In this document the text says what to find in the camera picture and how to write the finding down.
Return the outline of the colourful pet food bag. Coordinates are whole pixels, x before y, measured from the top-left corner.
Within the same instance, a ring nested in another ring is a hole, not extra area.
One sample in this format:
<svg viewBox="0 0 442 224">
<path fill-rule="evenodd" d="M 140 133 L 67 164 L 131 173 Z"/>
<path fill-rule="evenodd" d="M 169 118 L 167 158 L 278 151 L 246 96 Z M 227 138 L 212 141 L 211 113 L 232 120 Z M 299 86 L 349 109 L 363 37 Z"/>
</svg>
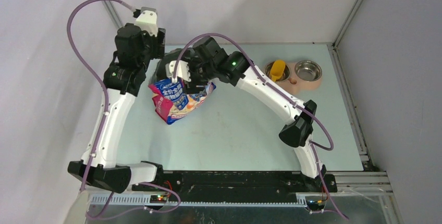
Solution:
<svg viewBox="0 0 442 224">
<path fill-rule="evenodd" d="M 186 94 L 182 81 L 172 83 L 166 75 L 165 66 L 170 61 L 176 60 L 180 51 L 181 49 L 177 48 L 165 54 L 157 63 L 148 85 L 153 93 L 155 112 L 168 125 L 197 109 L 216 89 L 215 83 L 209 82 L 202 92 Z"/>
</svg>

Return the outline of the yellow plastic scoop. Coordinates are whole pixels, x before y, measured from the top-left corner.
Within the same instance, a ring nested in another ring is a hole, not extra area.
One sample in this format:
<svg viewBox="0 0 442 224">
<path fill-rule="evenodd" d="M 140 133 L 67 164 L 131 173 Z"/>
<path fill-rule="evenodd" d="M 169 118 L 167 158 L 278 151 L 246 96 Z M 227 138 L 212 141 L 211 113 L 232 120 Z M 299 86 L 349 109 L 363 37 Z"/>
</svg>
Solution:
<svg viewBox="0 0 442 224">
<path fill-rule="evenodd" d="M 286 63 L 283 60 L 276 60 L 273 62 L 269 71 L 269 77 L 273 82 L 279 80 L 285 71 Z"/>
</svg>

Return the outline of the pink double bowl stand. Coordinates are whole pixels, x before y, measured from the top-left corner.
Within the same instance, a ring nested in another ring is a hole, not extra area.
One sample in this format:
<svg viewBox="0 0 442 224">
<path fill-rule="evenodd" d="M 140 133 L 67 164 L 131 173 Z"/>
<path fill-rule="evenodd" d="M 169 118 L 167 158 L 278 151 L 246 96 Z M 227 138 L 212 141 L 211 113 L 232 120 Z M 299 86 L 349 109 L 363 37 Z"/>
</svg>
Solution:
<svg viewBox="0 0 442 224">
<path fill-rule="evenodd" d="M 321 85 L 322 77 L 319 80 L 313 82 L 304 81 L 300 79 L 294 72 L 294 66 L 297 62 L 286 63 L 290 69 L 290 76 L 287 80 L 276 82 L 276 84 L 289 94 L 296 95 L 300 91 L 316 90 Z"/>
</svg>

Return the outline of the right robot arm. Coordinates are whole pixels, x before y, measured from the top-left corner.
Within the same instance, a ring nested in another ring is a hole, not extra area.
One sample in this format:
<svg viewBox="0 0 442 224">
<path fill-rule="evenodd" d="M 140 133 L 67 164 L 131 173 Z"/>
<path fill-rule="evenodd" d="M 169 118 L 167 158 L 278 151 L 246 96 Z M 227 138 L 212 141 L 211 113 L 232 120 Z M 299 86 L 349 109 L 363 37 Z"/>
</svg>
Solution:
<svg viewBox="0 0 442 224">
<path fill-rule="evenodd" d="M 228 55 L 214 39 L 223 38 L 238 49 Z M 213 79 L 231 84 L 256 97 L 284 122 L 280 140 L 293 148 L 301 166 L 304 187 L 311 192 L 327 192 L 326 167 L 317 148 L 331 151 L 333 140 L 315 116 L 314 101 L 304 102 L 285 92 L 259 69 L 247 53 L 232 39 L 216 33 L 193 38 L 181 50 L 175 65 L 169 65 L 174 82 L 182 80 L 185 93 L 202 90 Z"/>
</svg>

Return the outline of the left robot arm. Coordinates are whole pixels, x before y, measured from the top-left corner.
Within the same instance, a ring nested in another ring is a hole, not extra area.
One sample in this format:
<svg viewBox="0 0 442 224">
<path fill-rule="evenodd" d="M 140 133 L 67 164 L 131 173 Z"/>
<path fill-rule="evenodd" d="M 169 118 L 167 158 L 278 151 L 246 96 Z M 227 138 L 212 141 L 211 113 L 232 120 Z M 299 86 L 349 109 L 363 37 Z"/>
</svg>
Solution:
<svg viewBox="0 0 442 224">
<path fill-rule="evenodd" d="M 132 23 L 117 31 L 116 51 L 101 81 L 104 95 L 93 136 L 81 159 L 71 161 L 67 168 L 83 184 L 115 193 L 139 183 L 145 183 L 152 191 L 163 188 L 165 177 L 159 173 L 160 164 L 118 164 L 117 150 L 150 61 L 164 57 L 165 32 L 160 28 L 157 33 L 148 33 Z"/>
</svg>

